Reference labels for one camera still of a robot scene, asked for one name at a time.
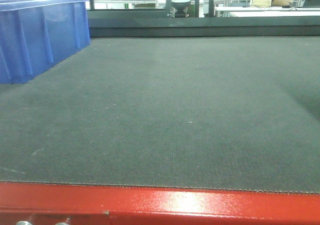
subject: white table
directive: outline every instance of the white table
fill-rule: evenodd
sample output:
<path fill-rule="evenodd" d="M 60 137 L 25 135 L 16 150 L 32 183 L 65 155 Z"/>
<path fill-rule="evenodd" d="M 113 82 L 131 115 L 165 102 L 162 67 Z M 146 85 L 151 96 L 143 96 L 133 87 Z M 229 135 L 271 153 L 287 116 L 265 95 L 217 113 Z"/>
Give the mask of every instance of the white table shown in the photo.
<path fill-rule="evenodd" d="M 265 11 L 281 11 L 281 12 L 310 12 L 310 11 L 320 11 L 320 7 L 290 7 L 282 8 L 281 6 L 271 6 L 271 7 L 241 7 L 241 6 L 217 6 L 214 8 L 215 16 L 220 17 L 221 12 L 231 13 L 231 12 L 265 12 Z"/>
<path fill-rule="evenodd" d="M 231 17 L 292 17 L 292 16 L 320 16 L 319 11 L 234 11 Z"/>

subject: metal frame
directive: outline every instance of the metal frame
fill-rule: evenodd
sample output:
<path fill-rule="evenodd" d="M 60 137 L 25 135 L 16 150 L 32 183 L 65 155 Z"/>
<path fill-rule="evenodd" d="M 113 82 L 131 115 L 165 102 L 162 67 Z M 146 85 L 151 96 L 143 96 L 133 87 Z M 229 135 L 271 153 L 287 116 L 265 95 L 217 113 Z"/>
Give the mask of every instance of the metal frame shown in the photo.
<path fill-rule="evenodd" d="M 0 182 L 2 225 L 318 225 L 320 195 Z"/>
<path fill-rule="evenodd" d="M 90 0 L 91 37 L 212 37 L 212 36 L 320 36 L 320 19 L 309 17 L 171 18 L 171 0 L 165 9 L 100 10 Z"/>

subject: red painted edge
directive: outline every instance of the red painted edge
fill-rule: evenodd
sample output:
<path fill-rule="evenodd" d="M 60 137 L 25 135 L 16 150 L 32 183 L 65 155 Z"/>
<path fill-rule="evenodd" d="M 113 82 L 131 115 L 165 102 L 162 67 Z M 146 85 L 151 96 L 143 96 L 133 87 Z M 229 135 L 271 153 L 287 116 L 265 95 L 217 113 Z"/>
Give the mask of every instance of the red painted edge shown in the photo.
<path fill-rule="evenodd" d="M 71 225 L 319 225 L 320 195 L 0 182 L 0 224 L 19 220 L 33 225 L 66 220 Z"/>

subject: blue storage crate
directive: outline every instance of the blue storage crate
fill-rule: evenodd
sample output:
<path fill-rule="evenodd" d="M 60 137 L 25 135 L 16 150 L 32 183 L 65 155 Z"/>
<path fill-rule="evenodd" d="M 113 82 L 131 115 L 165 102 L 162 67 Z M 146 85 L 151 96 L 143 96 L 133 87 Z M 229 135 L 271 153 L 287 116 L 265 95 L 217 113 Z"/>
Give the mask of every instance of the blue storage crate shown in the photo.
<path fill-rule="evenodd" d="M 0 84 L 26 83 L 88 46 L 85 1 L 1 0 Z"/>

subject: conveyor belt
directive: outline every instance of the conveyor belt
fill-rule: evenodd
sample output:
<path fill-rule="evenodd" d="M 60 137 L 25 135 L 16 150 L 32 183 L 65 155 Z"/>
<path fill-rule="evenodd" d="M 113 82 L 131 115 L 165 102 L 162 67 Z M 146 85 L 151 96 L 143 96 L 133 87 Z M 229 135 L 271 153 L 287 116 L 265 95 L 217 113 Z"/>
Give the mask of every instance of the conveyor belt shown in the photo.
<path fill-rule="evenodd" d="M 0 85 L 0 181 L 320 193 L 319 44 L 93 39 Z"/>

